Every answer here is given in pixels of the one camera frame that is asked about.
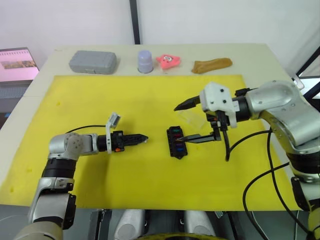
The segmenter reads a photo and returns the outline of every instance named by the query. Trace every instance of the gray plastic case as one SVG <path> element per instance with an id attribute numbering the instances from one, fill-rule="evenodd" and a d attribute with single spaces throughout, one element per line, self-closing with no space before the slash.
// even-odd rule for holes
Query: gray plastic case
<path id="1" fill-rule="evenodd" d="M 76 73 L 112 74 L 117 65 L 117 57 L 108 51 L 77 51 L 69 62 Z"/>

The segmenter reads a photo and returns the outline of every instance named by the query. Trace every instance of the table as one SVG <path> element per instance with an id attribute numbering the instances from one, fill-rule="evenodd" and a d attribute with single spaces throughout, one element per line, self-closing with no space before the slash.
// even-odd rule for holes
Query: table
<path id="1" fill-rule="evenodd" d="M 177 45 L 86 45 L 61 46 L 49 56 L 39 74 L 36 76 L 24 96 L 14 108 L 10 117 L 0 130 L 0 184 L 4 181 L 16 150 L 31 122 L 47 89 L 55 75 L 86 75 L 76 73 L 69 68 L 69 61 L 78 50 L 114 52 L 118 64 L 114 75 L 143 76 L 137 70 L 137 55 L 140 50 L 149 50 L 153 58 L 168 53 L 181 57 L 179 67 L 163 72 L 154 69 L 148 75 L 193 75 L 194 61 L 206 61 L 215 58 L 229 57 L 234 64 L 231 67 L 205 73 L 207 75 L 241 74 L 249 88 L 255 88 L 271 80 L 291 81 L 287 73 L 265 44 L 255 43 L 223 43 L 223 44 L 177 44 Z M 282 162 L 287 157 L 275 139 L 272 140 L 276 153 Z M 286 168 L 287 174 L 293 174 Z"/>

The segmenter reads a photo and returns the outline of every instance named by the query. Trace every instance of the robotic arm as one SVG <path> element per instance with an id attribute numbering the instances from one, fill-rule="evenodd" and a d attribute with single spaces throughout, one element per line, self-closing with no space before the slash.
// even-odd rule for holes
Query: robotic arm
<path id="1" fill-rule="evenodd" d="M 99 152 L 122 152 L 125 146 L 145 142 L 141 134 L 123 135 L 123 131 L 110 133 L 120 117 L 113 113 L 106 124 L 106 135 L 95 133 L 79 135 L 71 132 L 53 137 L 49 155 L 28 212 L 29 225 L 15 240 L 62 240 L 63 230 L 73 225 L 76 196 L 73 190 L 76 163 L 80 156 Z"/>
<path id="2" fill-rule="evenodd" d="M 201 104 L 213 132 L 206 136 L 194 134 L 180 141 L 203 143 L 228 141 L 228 126 L 248 119 L 264 119 L 277 137 L 290 161 L 295 175 L 291 179 L 295 200 L 309 211 L 309 230 L 320 239 L 320 113 L 301 95 L 294 83 L 272 81 L 255 89 L 240 89 L 232 98 L 229 89 L 210 82 L 199 96 L 179 104 L 184 110 Z"/>

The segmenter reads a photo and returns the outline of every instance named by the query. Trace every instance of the black pole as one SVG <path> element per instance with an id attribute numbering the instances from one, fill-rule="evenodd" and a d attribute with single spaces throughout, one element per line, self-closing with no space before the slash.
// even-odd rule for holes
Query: black pole
<path id="1" fill-rule="evenodd" d="M 139 33 L 139 21 L 138 21 L 138 9 L 137 0 L 129 0 L 131 10 L 131 21 L 134 36 L 134 44 L 140 44 L 140 33 Z"/>
<path id="2" fill-rule="evenodd" d="M 309 91 L 307 91 L 303 96 L 309 102 L 314 96 L 320 92 L 320 82 L 313 86 Z"/>

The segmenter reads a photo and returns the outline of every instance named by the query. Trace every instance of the floor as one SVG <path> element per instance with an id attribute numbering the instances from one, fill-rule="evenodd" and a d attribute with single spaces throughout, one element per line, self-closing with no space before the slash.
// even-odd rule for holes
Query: floor
<path id="1" fill-rule="evenodd" d="M 91 212 L 95 209 L 77 208 L 73 226 L 63 232 L 64 240 L 87 240 Z M 124 210 L 114 209 L 109 223 L 108 238 L 113 239 L 117 223 Z M 28 208 L 23 206 L 0 205 L 0 238 L 12 240 L 14 236 L 27 224 Z M 262 239 L 249 222 L 245 212 L 238 212 L 240 225 L 246 240 Z M 217 219 L 213 212 L 208 212 L 214 230 L 218 237 L 234 240 L 232 229 L 227 215 Z M 294 235 L 294 221 L 285 211 L 257 211 L 255 217 L 270 240 L 292 240 Z M 300 212 L 299 219 L 305 226 L 308 222 L 308 213 Z M 177 232 L 176 211 L 152 210 L 150 226 L 147 234 Z M 298 229 L 297 240 L 304 240 L 306 235 Z"/>

